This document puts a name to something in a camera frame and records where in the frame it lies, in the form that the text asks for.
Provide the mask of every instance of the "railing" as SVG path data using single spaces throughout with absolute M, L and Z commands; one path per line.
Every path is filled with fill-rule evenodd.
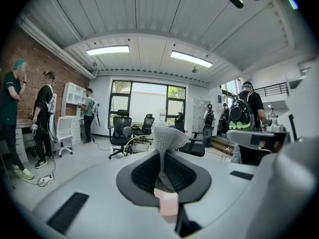
M 287 86 L 286 86 L 286 83 L 283 82 L 283 83 L 278 83 L 278 84 L 270 85 L 267 87 L 255 89 L 254 91 L 258 93 L 261 97 L 266 97 L 266 96 L 287 93 Z

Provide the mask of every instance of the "pipe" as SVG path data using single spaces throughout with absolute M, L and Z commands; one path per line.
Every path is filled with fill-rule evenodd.
M 79 73 L 83 74 L 85 77 L 95 79 L 97 73 L 91 74 L 88 70 L 83 68 L 72 56 L 61 49 L 57 44 L 55 44 L 49 37 L 47 37 L 37 26 L 35 26 L 27 16 L 21 14 L 17 18 L 17 24 L 30 35 L 34 40 L 40 43 L 43 47 L 48 49 L 52 54 L 63 60 L 69 66 L 74 68 Z

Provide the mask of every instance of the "fluorescent light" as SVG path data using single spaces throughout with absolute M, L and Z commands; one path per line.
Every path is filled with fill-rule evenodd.
M 298 9 L 298 4 L 296 3 L 295 0 L 289 0 L 289 3 L 294 10 Z
M 120 52 L 130 52 L 128 45 L 119 45 L 119 46 L 109 46 L 109 47 L 101 47 L 96 49 L 87 50 L 90 56 L 105 54 L 105 53 L 120 53 Z
M 201 58 L 197 58 L 197 57 L 194 57 L 194 56 L 191 56 L 191 55 L 188 55 L 185 53 L 181 53 L 178 51 L 174 51 L 174 50 L 171 52 L 170 57 L 186 60 L 188 62 L 192 62 L 192 63 L 198 64 L 198 65 L 204 66 L 204 67 L 211 67 L 213 65 L 212 63 L 210 63 L 206 60 L 203 60 Z

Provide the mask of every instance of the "power strip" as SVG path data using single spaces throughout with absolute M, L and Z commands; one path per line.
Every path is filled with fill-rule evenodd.
M 53 178 L 51 175 L 49 177 L 42 177 L 39 180 L 40 183 L 48 183 L 49 181 L 53 181 Z

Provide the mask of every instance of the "sneaker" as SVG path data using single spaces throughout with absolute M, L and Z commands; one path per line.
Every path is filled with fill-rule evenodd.
M 34 178 L 34 175 L 31 174 L 31 172 L 28 169 L 26 169 L 26 168 L 22 171 L 22 174 L 28 180 L 32 180 Z
M 43 166 L 45 166 L 45 165 L 47 165 L 47 164 L 48 164 L 47 161 L 41 161 L 41 160 L 39 159 L 38 162 L 35 164 L 35 168 L 36 168 L 36 169 L 39 169 L 39 168 L 41 168 L 41 167 L 43 167 Z
M 19 168 L 17 165 L 12 165 L 12 166 L 13 166 L 13 169 L 14 169 L 15 171 L 20 170 L 20 168 Z

